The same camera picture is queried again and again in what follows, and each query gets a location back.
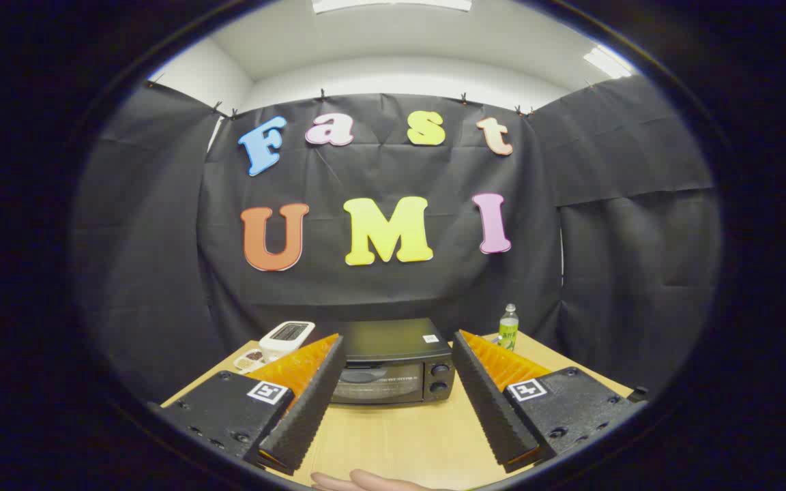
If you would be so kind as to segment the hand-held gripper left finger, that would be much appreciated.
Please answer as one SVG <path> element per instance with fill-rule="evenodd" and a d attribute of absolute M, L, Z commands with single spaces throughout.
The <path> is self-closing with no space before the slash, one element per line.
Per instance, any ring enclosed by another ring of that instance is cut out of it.
<path fill-rule="evenodd" d="M 344 366 L 344 341 L 333 333 L 247 374 L 218 371 L 157 413 L 212 453 L 293 475 Z"/>

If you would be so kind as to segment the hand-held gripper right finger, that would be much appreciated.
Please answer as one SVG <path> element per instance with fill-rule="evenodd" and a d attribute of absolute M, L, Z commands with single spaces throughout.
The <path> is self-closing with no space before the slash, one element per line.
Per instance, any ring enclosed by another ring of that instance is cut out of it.
<path fill-rule="evenodd" d="M 494 458 L 509 473 L 587 445 L 647 403 L 576 366 L 552 371 L 464 330 L 454 335 L 452 357 Z"/>

